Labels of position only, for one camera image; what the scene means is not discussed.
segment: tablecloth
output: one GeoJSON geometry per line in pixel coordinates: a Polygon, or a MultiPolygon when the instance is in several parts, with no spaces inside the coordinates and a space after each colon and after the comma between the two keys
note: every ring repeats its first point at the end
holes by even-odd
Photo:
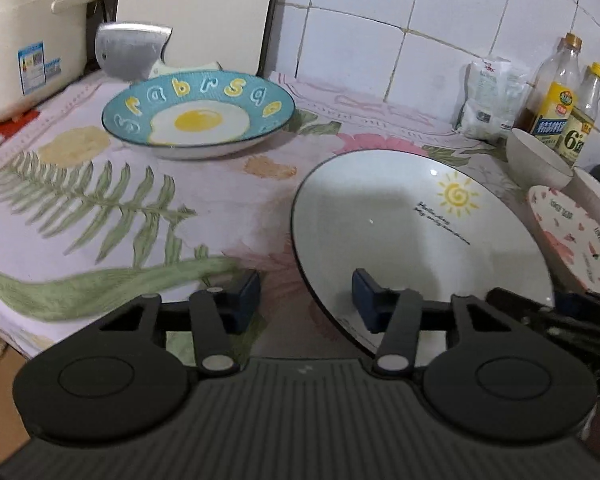
{"type": "MultiPolygon", "coordinates": [[[[430,156],[524,218],[501,148],[337,86],[270,79],[297,111],[283,131],[234,156],[163,160],[109,137],[100,115],[126,84],[102,74],[69,87],[2,146],[0,335],[33,356],[139,294],[182,300],[253,267],[262,271],[262,302],[247,333],[234,337],[238,356],[361,355],[312,300],[289,234],[302,179],[352,150],[430,156]]],[[[187,345],[170,335],[183,360],[187,345]]]]}

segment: plate rim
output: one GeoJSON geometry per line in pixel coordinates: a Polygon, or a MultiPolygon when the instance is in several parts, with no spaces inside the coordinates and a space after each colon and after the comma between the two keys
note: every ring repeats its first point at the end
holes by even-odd
{"type": "Polygon", "coordinates": [[[120,140],[121,142],[128,142],[129,144],[132,144],[134,146],[142,146],[143,148],[165,148],[167,150],[177,150],[179,148],[183,148],[185,150],[195,150],[195,149],[200,149],[200,148],[216,148],[218,146],[227,146],[228,144],[240,144],[241,142],[248,142],[249,140],[255,140],[255,139],[260,139],[260,138],[264,138],[266,136],[269,136],[271,134],[274,134],[282,129],[284,129],[284,127],[289,124],[289,122],[291,121],[291,119],[294,116],[294,113],[296,113],[296,101],[294,101],[293,96],[282,86],[280,86],[277,83],[274,83],[273,81],[269,81],[268,79],[264,79],[263,77],[257,76],[257,75],[251,75],[251,74],[247,74],[247,73],[243,73],[243,72],[233,72],[231,70],[220,70],[220,71],[212,71],[212,70],[182,70],[180,72],[175,72],[174,74],[163,74],[161,76],[158,77],[154,77],[152,79],[145,79],[144,81],[139,81],[136,83],[132,83],[128,88],[125,88],[124,90],[118,92],[117,94],[115,94],[111,99],[109,99],[109,101],[107,101],[107,104],[104,105],[104,108],[102,109],[102,113],[100,114],[100,123],[102,124],[102,127],[105,129],[105,131],[112,137],[115,137],[117,140],[120,140]],[[104,123],[104,111],[107,108],[107,105],[109,105],[110,102],[113,101],[113,99],[115,99],[116,97],[118,97],[120,94],[127,92],[132,86],[136,86],[136,85],[140,85],[143,84],[147,81],[154,81],[158,78],[161,77],[169,77],[175,74],[191,74],[191,73],[203,73],[203,72],[223,72],[225,74],[233,74],[233,75],[247,75],[249,77],[253,77],[253,78],[257,78],[257,79],[261,79],[262,81],[265,81],[269,84],[275,85],[278,88],[280,88],[285,94],[287,94],[289,96],[289,99],[291,99],[291,104],[292,106],[292,111],[291,111],[291,115],[289,115],[289,118],[282,124],[280,124],[279,127],[277,127],[274,130],[270,130],[268,132],[263,132],[260,134],[257,134],[256,136],[253,137],[249,137],[248,139],[236,139],[236,140],[225,140],[224,142],[214,142],[211,144],[149,144],[147,142],[137,142],[134,140],[128,140],[128,139],[123,139],[122,137],[120,137],[118,134],[113,133],[111,130],[109,130],[107,128],[107,126],[104,123]]]}
{"type": "Polygon", "coordinates": [[[296,194],[294,195],[294,200],[293,200],[292,205],[291,205],[289,231],[290,231],[290,236],[291,236],[291,250],[292,250],[292,252],[294,254],[294,259],[296,261],[296,265],[298,266],[298,270],[300,271],[300,276],[302,277],[302,282],[304,283],[304,285],[306,286],[306,288],[309,290],[309,293],[311,294],[311,297],[314,299],[314,301],[318,305],[318,307],[320,307],[320,310],[324,313],[324,315],[327,317],[327,319],[329,319],[329,321],[338,329],[338,331],[342,335],[344,335],[344,337],[346,339],[348,339],[349,341],[351,341],[359,350],[363,351],[367,356],[374,357],[376,355],[375,352],[371,351],[369,348],[367,348],[366,346],[364,346],[360,341],[358,341],[356,339],[356,337],[351,332],[349,332],[338,321],[338,319],[322,303],[322,301],[318,297],[317,293],[314,291],[314,288],[310,285],[309,279],[305,275],[304,269],[302,268],[302,264],[300,263],[300,258],[298,257],[298,251],[296,250],[296,238],[294,237],[294,212],[296,210],[296,203],[298,201],[298,196],[300,195],[302,187],[304,186],[304,184],[306,183],[306,181],[309,179],[309,177],[311,177],[312,174],[315,173],[315,171],[317,171],[321,166],[325,165],[327,162],[330,162],[330,161],[332,161],[335,158],[338,158],[338,157],[341,157],[341,156],[350,155],[352,153],[360,153],[360,152],[394,152],[394,153],[403,153],[405,155],[417,156],[419,158],[424,158],[425,160],[433,160],[434,162],[437,162],[438,164],[442,164],[442,166],[445,166],[445,167],[449,168],[450,170],[457,171],[458,173],[463,174],[467,178],[470,178],[476,184],[478,184],[479,186],[481,186],[482,188],[484,188],[488,193],[492,194],[504,207],[507,207],[507,209],[509,209],[510,213],[519,222],[519,224],[522,225],[522,227],[524,228],[524,230],[527,232],[527,234],[531,238],[532,242],[536,245],[536,248],[538,249],[538,253],[540,254],[540,257],[542,258],[542,262],[544,263],[544,268],[546,269],[546,274],[547,274],[547,277],[548,277],[548,284],[549,284],[550,289],[551,289],[552,303],[555,303],[555,292],[554,292],[553,283],[551,281],[551,274],[549,272],[549,267],[547,266],[546,261],[544,260],[544,256],[542,256],[542,251],[540,250],[540,247],[538,246],[538,243],[536,242],[536,240],[531,235],[531,232],[529,232],[529,229],[527,229],[527,227],[524,225],[524,223],[522,222],[522,220],[520,220],[520,218],[518,218],[518,216],[502,200],[500,200],[500,198],[493,191],[491,191],[489,188],[487,188],[486,186],[484,186],[483,184],[481,184],[480,182],[478,182],[477,180],[475,180],[472,176],[467,175],[466,173],[458,170],[458,168],[453,168],[453,167],[449,166],[448,164],[445,164],[444,162],[439,162],[439,161],[435,160],[434,158],[431,158],[430,156],[419,155],[417,153],[411,153],[411,152],[402,152],[400,150],[386,150],[386,149],[382,149],[382,148],[367,148],[367,149],[364,149],[364,150],[354,150],[353,152],[339,153],[337,155],[331,156],[327,160],[324,160],[320,164],[318,164],[317,166],[315,166],[309,173],[306,174],[306,176],[304,177],[304,179],[302,180],[302,182],[300,183],[300,185],[296,189],[296,194]]]}

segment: sun design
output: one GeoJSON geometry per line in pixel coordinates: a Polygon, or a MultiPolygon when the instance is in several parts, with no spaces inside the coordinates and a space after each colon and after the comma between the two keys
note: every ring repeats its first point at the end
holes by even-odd
{"type": "Polygon", "coordinates": [[[471,197],[478,196],[480,193],[467,189],[473,180],[467,178],[464,182],[458,182],[458,178],[461,175],[457,171],[453,172],[453,177],[449,173],[445,174],[445,176],[446,180],[443,179],[438,182],[438,185],[445,190],[442,193],[438,193],[438,195],[444,198],[440,205],[448,208],[446,212],[452,213],[455,210],[456,216],[460,218],[463,211],[470,215],[471,209],[478,209],[478,206],[471,202],[471,197]]]}

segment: plastic bag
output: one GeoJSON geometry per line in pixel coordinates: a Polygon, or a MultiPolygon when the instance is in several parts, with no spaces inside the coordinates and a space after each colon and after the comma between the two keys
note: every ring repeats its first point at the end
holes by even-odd
{"type": "Polygon", "coordinates": [[[488,142],[507,137],[528,92],[527,75],[526,69],[505,59],[472,62],[458,131],[469,139],[488,142]]]}

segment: cooking oil bottle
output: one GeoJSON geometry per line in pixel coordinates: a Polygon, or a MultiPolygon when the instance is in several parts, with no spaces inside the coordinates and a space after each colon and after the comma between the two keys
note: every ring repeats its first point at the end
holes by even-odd
{"type": "Polygon", "coordinates": [[[587,67],[582,85],[578,89],[578,103],[573,107],[555,151],[573,166],[589,137],[598,116],[600,100],[600,63],[587,67]]]}
{"type": "Polygon", "coordinates": [[[555,53],[545,59],[540,68],[534,82],[533,88],[526,99],[525,106],[522,108],[520,115],[516,118],[514,128],[530,132],[536,122],[536,117],[540,111],[540,106],[549,91],[549,86],[554,82],[555,73],[558,72],[558,62],[560,61],[560,51],[564,45],[564,38],[560,38],[560,44],[555,53]]]}
{"type": "Polygon", "coordinates": [[[558,143],[576,104],[575,89],[580,85],[578,54],[581,48],[582,40],[576,35],[569,33],[564,37],[558,51],[557,71],[529,130],[550,148],[558,143]]]}

